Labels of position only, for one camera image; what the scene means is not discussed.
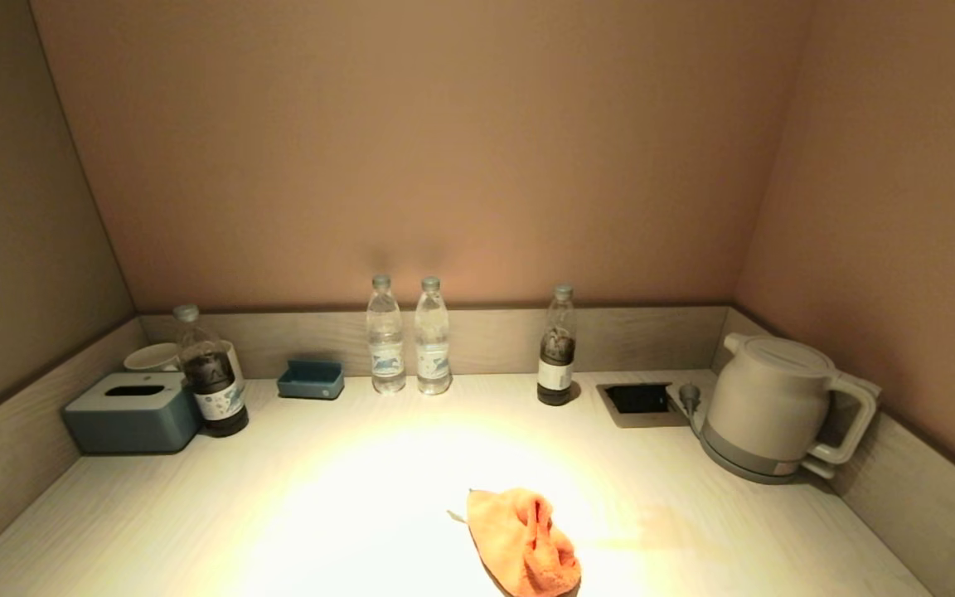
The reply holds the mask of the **blue-grey tissue box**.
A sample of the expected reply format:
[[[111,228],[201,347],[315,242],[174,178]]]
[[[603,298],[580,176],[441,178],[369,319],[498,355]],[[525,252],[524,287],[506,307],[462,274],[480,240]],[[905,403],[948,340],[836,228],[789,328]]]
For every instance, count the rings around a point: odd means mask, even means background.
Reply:
[[[60,415],[88,456],[175,454],[202,427],[180,371],[115,371],[61,407]]]

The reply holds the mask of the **white electric kettle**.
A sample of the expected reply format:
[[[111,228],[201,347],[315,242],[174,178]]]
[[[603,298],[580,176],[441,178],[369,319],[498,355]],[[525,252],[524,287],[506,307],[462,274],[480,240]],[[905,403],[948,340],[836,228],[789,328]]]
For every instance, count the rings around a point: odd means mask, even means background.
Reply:
[[[720,372],[705,417],[716,422],[762,417],[796,425],[808,437],[808,454],[837,465],[851,459],[878,411],[879,386],[838,370],[817,349],[783,337],[732,332],[724,347],[731,358]],[[859,401],[859,411],[837,446],[817,438],[834,393]]]

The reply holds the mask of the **grey power plug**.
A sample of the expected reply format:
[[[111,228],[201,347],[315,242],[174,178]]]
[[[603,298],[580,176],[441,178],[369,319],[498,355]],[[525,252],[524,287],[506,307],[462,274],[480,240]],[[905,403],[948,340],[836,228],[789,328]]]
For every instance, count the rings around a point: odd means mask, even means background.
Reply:
[[[695,438],[700,437],[702,424],[705,422],[706,408],[702,400],[701,388],[692,382],[673,385],[675,391],[668,397],[670,412],[686,421]]]

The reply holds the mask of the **dark drink bottle patterned label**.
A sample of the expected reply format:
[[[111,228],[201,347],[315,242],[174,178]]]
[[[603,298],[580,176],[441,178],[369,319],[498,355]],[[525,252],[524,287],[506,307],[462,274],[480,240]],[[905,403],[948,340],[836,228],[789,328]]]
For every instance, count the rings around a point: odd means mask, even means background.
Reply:
[[[223,438],[245,430],[249,411],[227,344],[200,322],[200,309],[194,303],[176,306],[172,313],[177,323],[177,360],[207,433]]]

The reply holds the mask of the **clear water bottle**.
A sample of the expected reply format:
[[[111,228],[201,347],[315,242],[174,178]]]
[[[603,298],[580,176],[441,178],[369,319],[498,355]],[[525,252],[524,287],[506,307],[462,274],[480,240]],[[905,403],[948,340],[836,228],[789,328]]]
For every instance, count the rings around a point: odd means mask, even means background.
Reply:
[[[414,350],[421,393],[439,396],[452,382],[448,359],[448,309],[441,295],[439,277],[422,279],[422,292],[414,310]]]
[[[403,318],[387,274],[371,281],[366,309],[366,333],[371,355],[371,382],[376,392],[394,394],[405,388]]]

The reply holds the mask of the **slim dark bottle white label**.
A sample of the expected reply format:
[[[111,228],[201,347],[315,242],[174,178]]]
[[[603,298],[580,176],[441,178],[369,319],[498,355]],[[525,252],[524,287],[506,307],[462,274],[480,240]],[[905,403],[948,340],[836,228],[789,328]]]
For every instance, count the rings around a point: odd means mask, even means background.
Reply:
[[[547,309],[537,373],[537,397],[545,405],[564,405],[571,400],[577,344],[573,294],[572,286],[558,284]]]

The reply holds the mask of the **recessed black socket box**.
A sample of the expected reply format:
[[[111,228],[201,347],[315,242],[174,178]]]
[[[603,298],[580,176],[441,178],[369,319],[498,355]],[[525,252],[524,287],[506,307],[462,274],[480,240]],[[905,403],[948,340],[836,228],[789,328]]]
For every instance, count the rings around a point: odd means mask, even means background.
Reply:
[[[689,420],[670,393],[671,383],[600,383],[610,419],[621,430],[687,427]]]

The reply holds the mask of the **small blue tray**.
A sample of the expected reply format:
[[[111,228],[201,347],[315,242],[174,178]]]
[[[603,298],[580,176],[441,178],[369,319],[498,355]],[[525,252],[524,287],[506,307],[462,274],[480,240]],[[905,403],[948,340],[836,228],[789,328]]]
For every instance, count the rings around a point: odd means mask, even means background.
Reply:
[[[344,370],[340,362],[288,360],[276,383],[282,397],[336,400],[344,389]]]

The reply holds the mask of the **white ceramic cup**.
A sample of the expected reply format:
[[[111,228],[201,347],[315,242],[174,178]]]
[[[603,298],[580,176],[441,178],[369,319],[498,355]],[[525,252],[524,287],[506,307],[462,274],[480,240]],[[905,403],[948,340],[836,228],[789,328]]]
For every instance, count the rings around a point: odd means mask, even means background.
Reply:
[[[241,362],[239,362],[238,355],[236,355],[235,344],[225,339],[222,340],[222,344],[227,352],[231,369],[234,371],[236,386],[238,386],[239,391],[242,391],[245,388],[246,379],[242,371]]]
[[[174,342],[163,342],[140,348],[123,362],[128,371],[179,371],[179,347]]]

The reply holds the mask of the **grey kettle base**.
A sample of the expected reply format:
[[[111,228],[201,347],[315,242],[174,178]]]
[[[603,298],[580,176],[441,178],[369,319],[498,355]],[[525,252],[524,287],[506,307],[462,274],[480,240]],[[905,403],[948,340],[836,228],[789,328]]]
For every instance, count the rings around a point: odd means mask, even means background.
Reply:
[[[700,444],[713,461],[740,478],[766,485],[795,483],[800,472],[823,479],[836,476],[837,464],[808,454],[807,435],[796,425],[776,420],[716,422],[706,416],[700,428]]]

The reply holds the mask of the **orange microfibre cloth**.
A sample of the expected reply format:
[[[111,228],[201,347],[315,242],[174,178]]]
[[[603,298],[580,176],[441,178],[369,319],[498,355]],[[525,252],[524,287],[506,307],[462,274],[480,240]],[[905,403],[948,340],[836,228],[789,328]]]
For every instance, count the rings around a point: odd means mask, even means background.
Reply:
[[[576,596],[579,556],[541,493],[471,488],[462,512],[447,515],[467,527],[482,567],[506,597]]]

